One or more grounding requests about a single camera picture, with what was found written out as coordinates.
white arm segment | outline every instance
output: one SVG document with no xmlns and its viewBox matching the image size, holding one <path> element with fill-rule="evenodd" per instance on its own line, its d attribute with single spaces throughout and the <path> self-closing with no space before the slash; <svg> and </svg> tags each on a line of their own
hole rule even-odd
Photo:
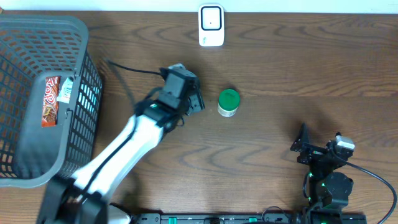
<svg viewBox="0 0 398 224">
<path fill-rule="evenodd" d="M 93 172 L 102 162 L 122 144 L 134 128 L 135 115 L 132 116 L 123 131 L 94 160 L 72 174 L 75 186 L 84 189 Z M 156 121 L 141 115 L 137 117 L 137 127 L 132 138 L 106 163 L 88 189 L 88 193 L 99 192 L 103 200 L 109 201 L 112 194 L 128 172 L 137 164 L 142 156 L 158 145 L 163 136 L 163 128 Z"/>
</svg>

plastic basket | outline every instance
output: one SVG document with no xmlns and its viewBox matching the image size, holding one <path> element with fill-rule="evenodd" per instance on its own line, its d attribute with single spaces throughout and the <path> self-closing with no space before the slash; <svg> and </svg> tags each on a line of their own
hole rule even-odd
<svg viewBox="0 0 398 224">
<path fill-rule="evenodd" d="M 92 156 L 102 81 L 87 52 L 88 29 L 68 16 L 0 16 L 0 187 L 68 177 Z M 57 125 L 41 127 L 45 77 L 71 77 Z"/>
</svg>

wood grain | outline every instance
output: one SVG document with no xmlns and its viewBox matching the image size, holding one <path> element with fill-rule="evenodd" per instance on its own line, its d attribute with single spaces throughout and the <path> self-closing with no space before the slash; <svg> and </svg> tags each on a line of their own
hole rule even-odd
<svg viewBox="0 0 398 224">
<path fill-rule="evenodd" d="M 136 100 L 159 77 L 101 60 L 157 70 L 182 62 L 202 81 L 206 110 L 187 118 L 125 178 L 113 197 L 132 211 L 261 212 L 306 205 L 308 167 L 289 151 L 302 122 L 315 143 L 341 131 L 357 148 L 351 162 L 398 187 L 397 16 L 226 13 L 222 47 L 198 44 L 197 14 L 164 12 L 16 12 L 77 16 L 90 30 L 88 50 L 104 76 L 95 156 L 122 130 Z M 217 97 L 235 87 L 241 106 L 221 117 Z M 376 223 L 392 203 L 389 189 L 350 167 L 347 212 Z M 0 223 L 33 223 L 43 187 L 0 189 Z M 395 212 L 386 223 L 397 223 Z"/>
</svg>

white wall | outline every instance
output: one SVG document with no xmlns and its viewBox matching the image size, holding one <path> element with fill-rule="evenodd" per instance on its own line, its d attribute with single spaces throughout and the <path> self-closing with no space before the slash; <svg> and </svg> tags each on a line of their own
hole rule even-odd
<svg viewBox="0 0 398 224">
<path fill-rule="evenodd" d="M 0 0 L 5 10 L 196 12 L 203 0 Z M 398 13 L 398 0 L 218 0 L 226 12 Z"/>
</svg>

snack wrapper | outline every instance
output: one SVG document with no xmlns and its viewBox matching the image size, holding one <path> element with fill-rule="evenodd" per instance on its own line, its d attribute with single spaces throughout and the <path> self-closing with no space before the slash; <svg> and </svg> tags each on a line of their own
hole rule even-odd
<svg viewBox="0 0 398 224">
<path fill-rule="evenodd" d="M 43 99 L 42 127 L 52 127 L 57 124 L 60 76 L 45 78 Z"/>
</svg>

